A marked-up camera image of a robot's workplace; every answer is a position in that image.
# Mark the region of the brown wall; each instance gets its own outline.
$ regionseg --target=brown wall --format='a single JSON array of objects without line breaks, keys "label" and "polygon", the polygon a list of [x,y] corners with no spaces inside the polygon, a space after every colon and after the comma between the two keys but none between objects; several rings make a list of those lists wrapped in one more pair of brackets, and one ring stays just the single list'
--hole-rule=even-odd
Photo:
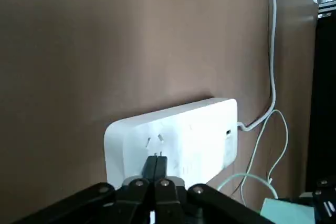
[{"label": "brown wall", "polygon": [[[240,120],[256,118],[270,92],[267,3],[0,0],[0,222],[106,180],[103,134],[115,120],[209,97],[235,98]],[[316,15],[312,0],[279,0],[282,196],[304,182]],[[212,185],[246,168],[257,133],[239,134],[235,164]],[[262,142],[259,175],[281,152],[278,117]],[[256,208],[269,193],[248,181],[245,195]]]}]

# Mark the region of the power strip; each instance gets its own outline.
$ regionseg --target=power strip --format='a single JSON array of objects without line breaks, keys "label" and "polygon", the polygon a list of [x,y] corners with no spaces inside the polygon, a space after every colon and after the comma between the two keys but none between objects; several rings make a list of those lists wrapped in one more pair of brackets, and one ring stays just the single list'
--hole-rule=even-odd
[{"label": "power strip", "polygon": [[206,183],[237,156],[237,102],[211,98],[116,121],[106,129],[104,151],[116,188],[140,175],[149,155],[167,156],[167,174],[186,188]]}]

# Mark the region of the light green object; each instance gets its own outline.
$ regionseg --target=light green object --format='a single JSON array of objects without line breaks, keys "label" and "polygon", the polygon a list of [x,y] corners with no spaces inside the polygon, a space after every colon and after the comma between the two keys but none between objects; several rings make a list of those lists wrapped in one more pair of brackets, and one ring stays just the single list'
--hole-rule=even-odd
[{"label": "light green object", "polygon": [[276,224],[315,224],[314,208],[265,199],[260,215]]}]

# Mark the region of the white power strip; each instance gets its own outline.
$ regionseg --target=white power strip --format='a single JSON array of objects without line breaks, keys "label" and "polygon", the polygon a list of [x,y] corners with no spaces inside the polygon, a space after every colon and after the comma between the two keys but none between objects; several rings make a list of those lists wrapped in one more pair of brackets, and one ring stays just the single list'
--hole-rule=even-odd
[{"label": "white power strip", "polygon": [[237,156],[237,102],[211,98],[112,123],[105,132],[108,183],[141,174],[149,155],[168,157],[167,175],[186,188],[206,183]]}]

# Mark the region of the power cord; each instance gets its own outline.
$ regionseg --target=power cord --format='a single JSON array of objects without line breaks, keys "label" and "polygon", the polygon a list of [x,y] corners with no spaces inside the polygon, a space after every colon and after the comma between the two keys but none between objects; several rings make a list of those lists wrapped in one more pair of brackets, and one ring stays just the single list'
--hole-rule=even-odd
[{"label": "power cord", "polygon": [[[251,157],[251,160],[250,160],[250,163],[249,163],[249,166],[246,170],[246,173],[249,174],[250,171],[251,171],[251,167],[252,167],[252,164],[253,164],[253,161],[254,161],[254,158],[255,158],[255,155],[256,155],[256,152],[257,152],[257,148],[258,148],[258,145],[259,145],[259,141],[264,133],[264,130],[265,130],[265,127],[267,125],[267,122],[269,120],[269,118],[272,116],[273,113],[279,113],[281,118],[282,118],[282,121],[284,122],[284,126],[285,126],[285,129],[286,129],[286,142],[285,142],[285,146],[284,146],[284,149],[282,150],[279,158],[275,161],[275,163],[273,164],[272,168],[269,170],[268,172],[268,175],[267,175],[267,182],[271,184],[272,182],[272,178],[271,178],[271,173],[273,172],[274,168],[277,166],[277,164],[280,162],[280,160],[282,159],[282,157],[284,156],[286,150],[287,150],[287,146],[288,146],[288,127],[287,127],[287,123],[286,123],[286,120],[285,120],[285,117],[283,116],[283,114],[281,113],[281,111],[279,110],[273,110],[266,118],[264,124],[263,124],[263,127],[261,128],[261,131],[258,135],[258,138],[257,138],[257,142],[256,142],[256,145],[254,147],[254,150],[253,150],[253,154],[252,154],[252,157]],[[241,200],[243,201],[243,204],[244,206],[246,206],[246,203],[245,203],[245,200],[244,200],[244,195],[243,195],[243,187],[244,187],[244,184],[245,184],[245,180],[246,180],[246,176],[243,178],[243,181],[241,182],[241,185],[240,185],[240,195],[241,195]]]},{"label": "power cord", "polygon": [[242,131],[250,131],[253,130],[256,126],[258,126],[261,122],[263,122],[266,117],[272,112],[276,102],[276,87],[274,81],[274,44],[275,44],[275,30],[277,23],[277,0],[272,0],[273,3],[273,11],[272,11],[272,31],[271,31],[271,40],[270,40],[270,59],[269,59],[269,75],[271,82],[271,94],[272,94],[272,102],[266,113],[257,119],[255,122],[250,124],[249,126],[245,126],[244,123],[238,122],[238,127]]},{"label": "power cord", "polygon": [[221,183],[221,185],[218,187],[217,190],[221,190],[221,188],[223,186],[225,186],[227,183],[229,183],[235,177],[239,177],[239,176],[251,177],[251,178],[254,178],[254,179],[260,181],[261,183],[263,183],[265,186],[267,186],[271,190],[271,192],[273,193],[273,196],[274,196],[275,199],[278,198],[277,192],[275,191],[274,187],[270,183],[268,183],[267,181],[265,181],[264,179],[262,179],[262,178],[260,178],[260,177],[258,177],[256,175],[249,174],[249,173],[236,173],[234,175],[231,175],[223,183]]},{"label": "power cord", "polygon": [[[244,187],[244,183],[247,177],[252,177],[254,179],[259,180],[260,182],[262,182],[264,185],[266,185],[273,193],[274,197],[277,199],[278,195],[275,191],[275,189],[272,187],[271,182],[272,182],[272,178],[271,178],[271,173],[274,170],[274,168],[277,166],[277,164],[280,162],[280,160],[282,159],[282,157],[284,156],[286,149],[287,149],[287,145],[288,145],[288,127],[287,127],[287,123],[285,120],[285,117],[283,116],[283,114],[279,111],[279,110],[274,110],[275,107],[275,103],[276,103],[276,86],[275,86],[275,77],[274,77],[274,47],[275,47],[275,31],[276,31],[276,22],[277,22],[277,0],[272,0],[273,3],[273,11],[272,11],[272,28],[271,28],[271,35],[270,35],[270,48],[269,48],[269,58],[270,58],[270,62],[269,62],[269,73],[270,73],[270,84],[271,84],[271,96],[272,96],[272,101],[271,101],[271,105],[268,108],[268,110],[265,112],[265,114],[263,116],[261,116],[259,119],[257,119],[255,122],[253,122],[252,124],[250,124],[249,126],[245,126],[242,122],[238,122],[238,127],[242,130],[242,131],[251,131],[253,130],[256,126],[258,126],[260,123],[262,123],[263,121],[263,127],[258,135],[257,138],[257,142],[256,145],[254,147],[254,151],[250,160],[250,163],[248,165],[248,168],[246,170],[246,173],[238,173],[238,174],[233,174],[230,177],[228,177],[219,187],[218,190],[220,190],[223,186],[225,186],[231,179],[238,177],[238,176],[243,176],[243,180],[241,181],[240,184],[240,194],[241,194],[241,199],[243,201],[243,204],[246,206],[245,200],[244,200],[244,195],[243,195],[243,187]],[[281,115],[281,118],[284,122],[285,125],[285,129],[286,129],[286,143],[284,146],[284,149],[281,153],[281,155],[279,156],[279,158],[276,160],[276,162],[273,164],[272,168],[270,169],[268,175],[267,175],[267,181],[256,176],[253,174],[250,174],[250,170],[257,152],[257,148],[258,148],[258,144],[259,141],[261,139],[261,136],[264,133],[265,127],[267,125],[267,122],[269,120],[269,118],[272,116],[273,113],[279,113]]]}]

